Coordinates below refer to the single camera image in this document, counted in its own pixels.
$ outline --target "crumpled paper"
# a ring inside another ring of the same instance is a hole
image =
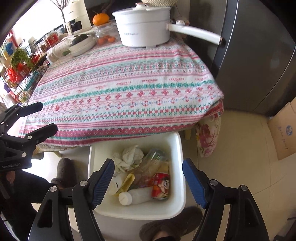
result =
[[[143,157],[144,153],[138,148],[138,145],[124,149],[122,154],[115,152],[112,155],[115,173],[120,174],[135,169],[140,165]]]

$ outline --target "fuzzy slipper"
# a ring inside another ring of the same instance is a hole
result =
[[[202,220],[202,212],[197,207],[187,207],[174,218],[166,220],[156,220],[144,224],[140,229],[140,239],[142,241],[152,241],[159,231],[165,231],[176,241],[181,237],[194,231]]]
[[[77,184],[74,161],[69,158],[62,158],[57,165],[57,177],[52,183],[62,188],[74,187]]]

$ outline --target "cardboard box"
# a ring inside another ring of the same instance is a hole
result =
[[[267,122],[278,159],[296,152],[296,98]]]

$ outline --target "white bottle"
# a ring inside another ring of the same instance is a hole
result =
[[[122,192],[118,196],[119,202],[126,206],[149,201],[151,199],[152,188],[153,187],[137,188],[128,192]]]
[[[107,189],[107,193],[109,195],[114,195],[118,191],[118,189],[122,186],[127,176],[128,176],[127,173],[121,173],[116,177],[112,177],[109,187]]]

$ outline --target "striped tablecloth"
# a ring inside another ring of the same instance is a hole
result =
[[[29,102],[44,107],[24,119],[19,135],[55,123],[57,134],[44,143],[72,147],[176,131],[221,114],[222,98],[209,69],[182,41],[151,49],[95,46],[49,67]]]

